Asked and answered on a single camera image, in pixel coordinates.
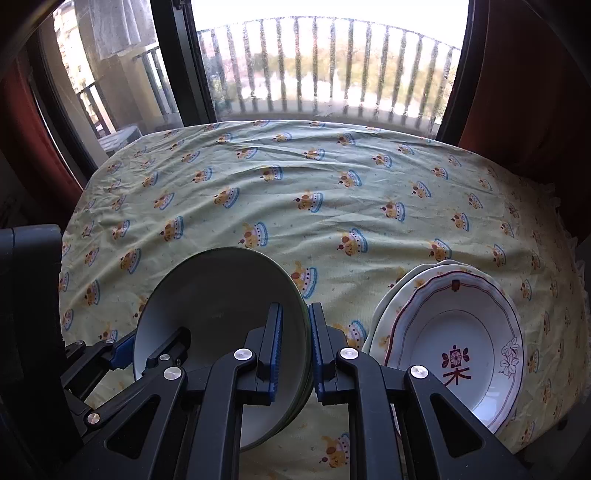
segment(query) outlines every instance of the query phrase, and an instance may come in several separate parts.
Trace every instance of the white curtain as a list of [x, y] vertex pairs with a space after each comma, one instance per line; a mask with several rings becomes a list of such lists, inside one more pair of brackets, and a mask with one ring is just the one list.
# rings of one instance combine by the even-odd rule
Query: white curtain
[[157, 41], [150, 0], [88, 0], [88, 4], [101, 60]]

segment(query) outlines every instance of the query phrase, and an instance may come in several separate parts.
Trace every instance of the metal pivot screw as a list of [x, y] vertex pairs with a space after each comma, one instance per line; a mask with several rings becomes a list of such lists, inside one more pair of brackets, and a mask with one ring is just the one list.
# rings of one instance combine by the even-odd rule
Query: metal pivot screw
[[164, 371], [164, 378], [166, 380], [176, 380], [182, 373], [183, 371], [179, 367], [168, 367]]
[[86, 417], [86, 421], [91, 425], [94, 425], [100, 421], [100, 415], [98, 413], [91, 413]]
[[410, 374], [414, 378], [425, 378], [429, 374], [429, 370], [422, 365], [414, 365], [410, 368]]
[[244, 361], [252, 357], [252, 352], [248, 348], [239, 348], [234, 352], [234, 358], [236, 360]]
[[340, 356], [347, 359], [347, 360], [354, 360], [359, 356], [359, 352], [354, 348], [348, 346], [347, 348], [343, 348], [340, 351]]

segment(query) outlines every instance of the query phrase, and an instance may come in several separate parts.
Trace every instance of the stack of plates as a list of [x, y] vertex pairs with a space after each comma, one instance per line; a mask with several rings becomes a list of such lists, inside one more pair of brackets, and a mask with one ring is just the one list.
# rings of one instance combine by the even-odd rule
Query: stack of plates
[[390, 289], [363, 351], [388, 367], [427, 367], [493, 433], [514, 409], [525, 358], [512, 300], [453, 260], [419, 265]]

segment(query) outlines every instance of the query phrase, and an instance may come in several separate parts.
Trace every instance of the cake print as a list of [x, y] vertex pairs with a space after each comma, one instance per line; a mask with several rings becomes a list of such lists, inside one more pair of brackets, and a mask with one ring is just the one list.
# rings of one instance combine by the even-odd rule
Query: cake print
[[535, 240], [535, 243], [537, 243], [539, 247], [542, 246], [542, 237], [538, 231], [534, 230], [531, 232], [531, 237]]
[[211, 167], [204, 168], [203, 170], [199, 170], [195, 172], [195, 176], [191, 181], [195, 183], [200, 183], [202, 181], [208, 181], [212, 178], [213, 170]]
[[542, 266], [538, 254], [535, 253], [533, 250], [531, 251], [531, 266], [534, 267], [534, 270], [537, 270]]
[[411, 182], [411, 184], [413, 186], [413, 195], [416, 195], [422, 199], [431, 198], [431, 192], [422, 181], [418, 181], [416, 183]]
[[505, 251], [501, 248], [500, 245], [495, 244], [495, 246], [492, 248], [492, 261], [495, 263], [497, 267], [500, 267], [501, 265], [505, 265], [507, 263]]
[[483, 189], [492, 192], [491, 183], [487, 179], [478, 179], [478, 185], [480, 185]]
[[317, 150], [308, 150], [304, 152], [304, 156], [308, 160], [322, 160], [324, 158], [324, 149], [318, 148]]
[[511, 202], [507, 202], [505, 205], [509, 209], [509, 213], [513, 218], [519, 218], [519, 212]]
[[515, 235], [513, 234], [513, 229], [511, 228], [511, 224], [509, 222], [501, 222], [501, 230], [505, 235], [508, 235], [511, 238], [515, 238]]
[[119, 240], [119, 238], [123, 238], [127, 233], [127, 230], [129, 230], [130, 224], [131, 222], [129, 220], [123, 220], [123, 222], [117, 224], [117, 227], [113, 228], [113, 240]]
[[536, 374], [540, 366], [540, 351], [536, 348], [527, 361], [527, 371], [530, 374]]
[[435, 167], [434, 169], [432, 169], [432, 172], [435, 174], [436, 177], [443, 179], [443, 180], [448, 180], [449, 179], [449, 175], [447, 174], [447, 170], [443, 167]]
[[346, 327], [343, 327], [338, 323], [335, 323], [333, 326], [345, 334], [347, 337], [347, 345], [356, 350], [361, 350], [361, 347], [363, 347], [363, 343], [367, 338], [367, 333], [359, 320], [353, 320]]
[[181, 158], [181, 162], [193, 163], [195, 160], [197, 160], [199, 158], [200, 154], [201, 154], [201, 150], [197, 150], [196, 152], [192, 152], [192, 153], [187, 153], [187, 154], [183, 155], [183, 158]]
[[144, 187], [153, 187], [154, 185], [156, 185], [157, 181], [158, 181], [158, 172], [155, 171], [152, 173], [152, 175], [150, 175], [149, 177], [146, 177], [144, 179], [144, 181], [142, 182], [142, 185]]
[[160, 198], [154, 200], [154, 208], [164, 210], [167, 206], [170, 205], [170, 202], [173, 201], [174, 192], [172, 193], [165, 193]]
[[94, 247], [84, 257], [84, 264], [89, 267], [95, 262], [96, 256], [99, 254], [99, 247]]
[[431, 242], [429, 257], [433, 257], [438, 262], [448, 260], [452, 257], [452, 249], [443, 240], [436, 238]]
[[470, 204], [470, 206], [472, 208], [474, 208], [474, 210], [478, 210], [479, 208], [482, 208], [482, 204], [481, 204], [480, 200], [473, 193], [468, 194], [468, 203]]
[[398, 151], [406, 155], [414, 155], [414, 150], [404, 143], [398, 144]]
[[205, 125], [205, 127], [203, 127], [203, 130], [206, 132], [211, 132], [213, 130], [217, 130], [219, 126], [220, 126], [219, 122], [215, 123], [215, 124], [209, 124], [209, 125]]
[[115, 173], [123, 165], [120, 161], [116, 161], [107, 167], [107, 173]]
[[322, 192], [312, 193], [308, 190], [305, 194], [295, 198], [294, 202], [297, 202], [299, 210], [309, 210], [312, 213], [317, 213], [320, 210], [320, 207], [322, 207], [323, 200], [324, 195]]
[[154, 158], [149, 158], [145, 162], [142, 162], [142, 164], [139, 167], [141, 170], [147, 170], [154, 164], [155, 161], [156, 160]]
[[68, 272], [64, 272], [63, 275], [60, 277], [58, 283], [58, 291], [68, 291], [68, 284], [70, 283], [70, 274]]
[[139, 150], [136, 150], [136, 152], [134, 153], [134, 158], [138, 158], [140, 156], [142, 156], [143, 154], [146, 153], [146, 150], [148, 149], [148, 147], [146, 147], [145, 145], [140, 148]]
[[231, 133], [227, 133], [227, 134], [223, 134], [221, 137], [218, 137], [216, 140], [216, 143], [218, 145], [224, 144], [224, 143], [228, 143], [232, 141], [232, 134]]
[[240, 150], [238, 150], [236, 152], [236, 156], [242, 160], [250, 160], [252, 157], [255, 156], [256, 152], [258, 151], [257, 147], [251, 147], [251, 148], [241, 148]]
[[93, 283], [86, 287], [86, 294], [84, 295], [84, 299], [88, 306], [91, 305], [98, 305], [100, 302], [100, 285], [99, 281], [95, 280]]
[[353, 138], [353, 135], [349, 133], [340, 135], [339, 139], [336, 142], [340, 143], [344, 147], [347, 145], [355, 146], [355, 139]]
[[347, 188], [351, 188], [353, 186], [361, 187], [361, 185], [363, 185], [361, 182], [361, 177], [355, 170], [349, 170], [347, 172], [342, 171], [340, 173], [339, 184], [345, 185]]
[[168, 149], [169, 150], [176, 150], [177, 148], [181, 147], [183, 144], [184, 144], [184, 138], [181, 138], [180, 140], [177, 140], [175, 143], [170, 145], [170, 147]]
[[552, 398], [552, 382], [550, 379], [546, 381], [546, 385], [544, 386], [544, 394], [542, 396], [542, 400], [544, 401], [544, 405], [548, 403], [548, 400]]
[[269, 234], [267, 233], [267, 227], [264, 223], [255, 223], [255, 226], [243, 223], [242, 226], [245, 230], [244, 238], [242, 238], [239, 243], [243, 244], [246, 248], [267, 246]]
[[166, 225], [164, 225], [164, 230], [160, 232], [160, 235], [164, 237], [165, 242], [170, 242], [171, 240], [178, 240], [183, 236], [183, 217], [178, 216], [172, 220], [169, 220]]
[[275, 140], [276, 142], [287, 142], [289, 140], [291, 140], [293, 137], [291, 136], [291, 133], [289, 132], [283, 132], [282, 134], [277, 134], [273, 137], [273, 140]]
[[456, 157], [454, 157], [453, 155], [450, 155], [448, 157], [447, 161], [448, 161], [448, 163], [450, 163], [454, 167], [461, 167], [462, 166], [462, 164], [458, 161], [458, 159]]
[[456, 228], [461, 228], [466, 232], [470, 231], [470, 222], [468, 221], [468, 216], [465, 213], [454, 214], [452, 217], [452, 222]]
[[107, 192], [113, 193], [119, 187], [121, 187], [121, 179], [117, 179], [111, 185], [109, 185], [109, 188], [107, 188]]
[[382, 155], [381, 153], [378, 153], [373, 156], [372, 159], [376, 165], [383, 165], [386, 168], [392, 167], [392, 157], [390, 157], [390, 155]]
[[351, 257], [359, 253], [367, 253], [368, 243], [359, 229], [352, 228], [349, 233], [343, 233], [340, 239], [341, 244], [338, 250], [344, 250], [347, 256]]
[[290, 275], [303, 299], [309, 299], [314, 293], [318, 280], [318, 271], [315, 267], [304, 268], [301, 263], [295, 262], [295, 271]]
[[127, 195], [122, 195], [121, 197], [117, 198], [113, 203], [111, 203], [111, 210], [118, 212], [121, 206], [123, 205], [123, 202], [125, 201], [126, 197]]
[[521, 282], [521, 296], [525, 299], [531, 300], [531, 285], [530, 281], [526, 278], [523, 282]]
[[114, 340], [116, 342], [118, 336], [119, 336], [119, 331], [112, 329], [111, 323], [107, 322], [107, 326], [105, 327], [105, 330], [103, 331], [103, 333], [101, 333], [99, 335], [99, 340]]
[[67, 332], [70, 330], [72, 326], [72, 322], [74, 321], [74, 310], [67, 309], [64, 312], [64, 316], [61, 318], [61, 326], [64, 327], [64, 330]]
[[544, 333], [548, 335], [550, 333], [550, 315], [548, 315], [548, 311], [544, 312]]
[[225, 190], [222, 190], [217, 195], [214, 195], [213, 203], [216, 205], [224, 205], [225, 208], [231, 208], [232, 205], [234, 205], [238, 200], [239, 195], [240, 189], [238, 187], [226, 187]]
[[558, 420], [560, 418], [560, 412], [562, 411], [562, 398], [558, 398], [556, 400], [556, 406], [554, 407], [554, 419]]
[[529, 443], [529, 441], [531, 440], [531, 438], [532, 438], [532, 436], [534, 434], [534, 428], [535, 428], [535, 422], [533, 420], [530, 420], [525, 425], [525, 431], [521, 435], [521, 443], [522, 443], [522, 445], [524, 445], [526, 443]]
[[129, 274], [135, 272], [135, 269], [138, 268], [139, 259], [142, 257], [142, 250], [141, 248], [134, 248], [125, 254], [124, 257], [121, 257], [121, 262], [119, 266], [121, 270], [127, 270]]
[[406, 209], [402, 202], [388, 202], [382, 207], [382, 211], [386, 213], [386, 217], [395, 218], [399, 222], [403, 222], [406, 217]]
[[263, 168], [261, 178], [265, 181], [282, 180], [283, 168], [281, 168], [279, 165], [271, 165], [270, 167], [265, 167]]
[[87, 223], [84, 226], [84, 230], [82, 230], [82, 238], [86, 238], [86, 237], [89, 237], [90, 236], [90, 234], [92, 233], [92, 228], [94, 227], [94, 225], [95, 225], [95, 221], [92, 220], [90, 223]]
[[180, 128], [175, 128], [174, 130], [168, 130], [164, 133], [164, 138], [170, 138], [173, 135], [176, 135], [180, 131]]
[[331, 468], [339, 468], [349, 463], [348, 433], [343, 433], [335, 440], [323, 436], [322, 440], [326, 442], [326, 456], [322, 457], [320, 463], [328, 463]]

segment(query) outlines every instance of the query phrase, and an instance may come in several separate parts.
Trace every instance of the blue gripper pad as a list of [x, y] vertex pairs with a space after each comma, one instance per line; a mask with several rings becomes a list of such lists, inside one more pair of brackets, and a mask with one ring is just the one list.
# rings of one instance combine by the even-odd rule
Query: blue gripper pad
[[127, 368], [134, 357], [135, 331], [115, 344], [115, 354], [111, 360], [111, 370]]
[[320, 355], [318, 328], [316, 326], [316, 318], [314, 317], [314, 309], [312, 308], [312, 305], [308, 307], [308, 315], [310, 316], [310, 327], [312, 332], [312, 373], [314, 375], [314, 390], [316, 390], [316, 397], [318, 398], [318, 401], [321, 402], [324, 397], [322, 358]]
[[279, 382], [279, 360], [281, 357], [281, 338], [283, 334], [283, 308], [279, 305], [277, 309], [277, 321], [275, 322], [275, 333], [273, 335], [273, 348], [271, 350], [271, 364], [269, 369], [269, 396], [271, 402], [275, 401], [277, 395], [277, 384]]

